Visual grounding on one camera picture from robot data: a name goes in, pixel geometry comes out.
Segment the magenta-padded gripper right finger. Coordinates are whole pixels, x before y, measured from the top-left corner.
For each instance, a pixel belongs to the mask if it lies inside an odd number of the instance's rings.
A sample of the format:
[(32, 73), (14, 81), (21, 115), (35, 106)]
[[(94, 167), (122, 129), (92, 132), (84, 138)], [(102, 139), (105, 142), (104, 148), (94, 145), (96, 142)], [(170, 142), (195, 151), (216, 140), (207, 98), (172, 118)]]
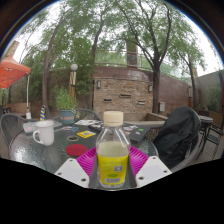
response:
[(155, 155), (147, 156), (135, 147), (129, 153), (129, 181), (132, 188), (140, 188), (167, 175), (169, 168)]

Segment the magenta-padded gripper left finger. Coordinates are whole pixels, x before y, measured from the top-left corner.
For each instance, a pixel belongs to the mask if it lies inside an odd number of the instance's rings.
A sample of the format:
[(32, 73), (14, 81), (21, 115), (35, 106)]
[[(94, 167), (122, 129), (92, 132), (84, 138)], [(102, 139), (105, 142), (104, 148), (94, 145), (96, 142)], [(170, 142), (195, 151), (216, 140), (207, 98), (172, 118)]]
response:
[(96, 149), (88, 150), (77, 159), (67, 159), (55, 174), (78, 186), (95, 188), (98, 182)]

